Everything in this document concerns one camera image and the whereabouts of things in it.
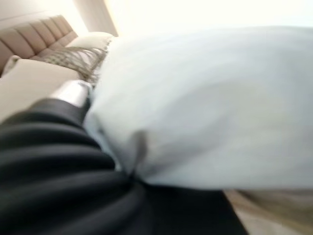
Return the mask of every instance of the white pillow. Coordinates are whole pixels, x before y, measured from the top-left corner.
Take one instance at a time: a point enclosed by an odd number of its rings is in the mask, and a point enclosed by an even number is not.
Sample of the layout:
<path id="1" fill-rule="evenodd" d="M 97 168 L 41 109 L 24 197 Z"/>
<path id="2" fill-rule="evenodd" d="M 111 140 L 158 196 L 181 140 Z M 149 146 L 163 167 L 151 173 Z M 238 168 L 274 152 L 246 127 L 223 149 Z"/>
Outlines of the white pillow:
<path id="1" fill-rule="evenodd" d="M 105 32 L 89 32 L 75 38 L 66 47 L 98 48 L 105 49 L 113 35 Z"/>
<path id="2" fill-rule="evenodd" d="M 149 184 L 312 188 L 312 48 L 295 27 L 116 38 L 86 128 Z"/>
<path id="3" fill-rule="evenodd" d="M 79 79 L 76 71 L 35 60 L 20 59 L 0 78 L 0 122 L 54 92 L 68 80 Z"/>

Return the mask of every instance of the silver metal object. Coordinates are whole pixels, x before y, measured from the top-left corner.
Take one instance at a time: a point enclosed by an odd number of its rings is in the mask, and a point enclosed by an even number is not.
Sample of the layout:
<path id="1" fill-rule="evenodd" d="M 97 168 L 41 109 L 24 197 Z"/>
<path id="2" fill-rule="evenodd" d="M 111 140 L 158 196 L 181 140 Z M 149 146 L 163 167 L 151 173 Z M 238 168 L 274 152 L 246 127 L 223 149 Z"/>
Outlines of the silver metal object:
<path id="1" fill-rule="evenodd" d="M 71 80 L 64 83 L 49 98 L 63 100 L 81 108 L 88 99 L 91 90 L 90 83 L 83 80 Z"/>

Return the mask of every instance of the pillow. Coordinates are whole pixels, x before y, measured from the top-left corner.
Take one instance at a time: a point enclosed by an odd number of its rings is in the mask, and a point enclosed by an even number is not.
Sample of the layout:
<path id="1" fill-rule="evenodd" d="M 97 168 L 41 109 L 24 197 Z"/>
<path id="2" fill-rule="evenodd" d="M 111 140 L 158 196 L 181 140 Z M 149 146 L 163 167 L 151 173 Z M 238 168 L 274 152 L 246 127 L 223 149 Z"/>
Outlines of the pillow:
<path id="1" fill-rule="evenodd" d="M 6 62 L 1 76 L 4 76 L 6 73 L 10 72 L 10 70 L 14 68 L 14 66 L 16 65 L 16 62 L 19 59 L 21 59 L 21 57 L 19 57 L 18 55 L 12 55 L 9 58 L 9 60 Z"/>
<path id="2" fill-rule="evenodd" d="M 0 122 L 47 97 L 64 82 L 76 79 L 79 79 L 79 75 L 74 70 L 20 59 L 0 79 Z"/>
<path id="3" fill-rule="evenodd" d="M 90 32 L 75 38 L 66 47 L 106 49 L 113 35 L 105 32 Z"/>
<path id="4" fill-rule="evenodd" d="M 67 47 L 57 50 L 42 59 L 44 62 L 75 70 L 79 72 L 82 80 L 96 83 L 97 76 L 94 74 L 94 70 L 100 66 L 105 56 L 106 51 L 102 49 Z"/>

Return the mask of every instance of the black fabric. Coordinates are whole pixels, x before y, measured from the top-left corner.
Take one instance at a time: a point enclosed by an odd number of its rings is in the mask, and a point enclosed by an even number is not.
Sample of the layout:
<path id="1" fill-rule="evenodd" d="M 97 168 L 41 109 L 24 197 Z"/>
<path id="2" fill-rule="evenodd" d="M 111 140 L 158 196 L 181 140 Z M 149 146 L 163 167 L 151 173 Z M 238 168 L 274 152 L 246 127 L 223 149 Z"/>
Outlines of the black fabric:
<path id="1" fill-rule="evenodd" d="M 246 234 L 221 191 L 152 187 L 115 171 L 82 128 L 86 111 L 44 100 L 0 126 L 0 234 Z"/>

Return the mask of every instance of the upholstered headboard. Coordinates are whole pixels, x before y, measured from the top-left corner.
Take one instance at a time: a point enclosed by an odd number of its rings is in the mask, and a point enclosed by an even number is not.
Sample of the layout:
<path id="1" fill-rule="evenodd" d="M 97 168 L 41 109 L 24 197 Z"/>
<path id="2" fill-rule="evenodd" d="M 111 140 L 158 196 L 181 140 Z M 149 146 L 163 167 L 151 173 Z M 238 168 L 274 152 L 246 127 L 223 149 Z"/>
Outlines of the upholstered headboard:
<path id="1" fill-rule="evenodd" d="M 63 16 L 24 23 L 0 31 L 0 74 L 12 55 L 39 60 L 69 44 L 77 34 Z"/>

